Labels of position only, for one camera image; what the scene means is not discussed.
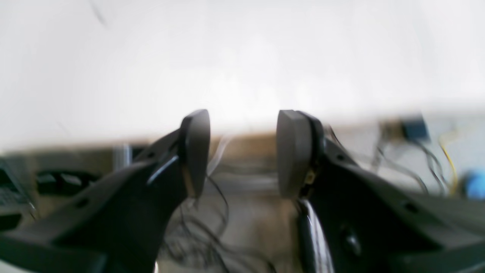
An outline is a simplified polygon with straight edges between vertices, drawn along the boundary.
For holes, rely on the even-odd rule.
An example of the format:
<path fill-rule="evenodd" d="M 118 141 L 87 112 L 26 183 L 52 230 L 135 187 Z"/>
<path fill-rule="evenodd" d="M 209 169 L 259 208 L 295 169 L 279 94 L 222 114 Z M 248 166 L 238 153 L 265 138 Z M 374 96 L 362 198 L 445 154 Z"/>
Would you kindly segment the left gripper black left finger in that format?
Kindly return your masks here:
<path fill-rule="evenodd" d="M 203 191 L 210 140 L 208 111 L 192 112 L 130 166 L 1 233 L 1 262 L 34 273 L 152 273 L 173 212 Z"/>

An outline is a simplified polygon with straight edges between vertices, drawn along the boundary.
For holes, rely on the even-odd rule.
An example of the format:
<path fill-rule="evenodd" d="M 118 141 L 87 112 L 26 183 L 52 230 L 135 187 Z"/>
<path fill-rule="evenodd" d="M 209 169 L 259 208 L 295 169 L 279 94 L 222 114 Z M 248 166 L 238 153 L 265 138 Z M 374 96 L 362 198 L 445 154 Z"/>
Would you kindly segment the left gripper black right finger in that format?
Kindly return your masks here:
<path fill-rule="evenodd" d="M 314 210 L 336 273 L 484 272 L 484 202 L 398 189 L 310 114 L 279 111 L 277 173 L 281 197 Z"/>

